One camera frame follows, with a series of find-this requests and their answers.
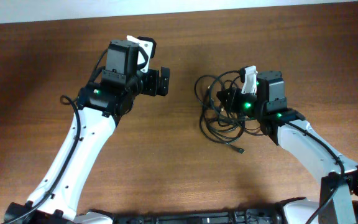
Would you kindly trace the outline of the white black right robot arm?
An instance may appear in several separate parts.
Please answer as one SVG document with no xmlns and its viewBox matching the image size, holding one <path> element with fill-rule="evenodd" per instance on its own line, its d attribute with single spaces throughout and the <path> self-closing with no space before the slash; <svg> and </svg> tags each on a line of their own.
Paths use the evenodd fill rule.
<svg viewBox="0 0 358 224">
<path fill-rule="evenodd" d="M 223 108 L 255 119 L 262 133 L 293 155 L 320 185 L 318 202 L 293 198 L 277 204 L 281 223 L 358 223 L 358 163 L 325 141 L 297 110 L 289 108 L 279 71 L 239 72 L 243 86 L 222 88 Z"/>
</svg>

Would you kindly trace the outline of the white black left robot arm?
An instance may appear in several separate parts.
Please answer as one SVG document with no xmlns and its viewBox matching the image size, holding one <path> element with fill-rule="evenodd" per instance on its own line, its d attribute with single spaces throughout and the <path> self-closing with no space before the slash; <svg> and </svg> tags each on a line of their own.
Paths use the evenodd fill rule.
<svg viewBox="0 0 358 224">
<path fill-rule="evenodd" d="M 156 46 L 152 38 L 141 36 L 110 41 L 100 56 L 105 65 L 96 63 L 78 96 L 60 97 L 61 104 L 73 108 L 70 130 L 26 203 L 8 206 L 5 223 L 114 223 L 113 214 L 102 210 L 79 215 L 78 202 L 96 158 L 135 98 L 167 95 L 169 68 L 149 67 Z"/>
</svg>

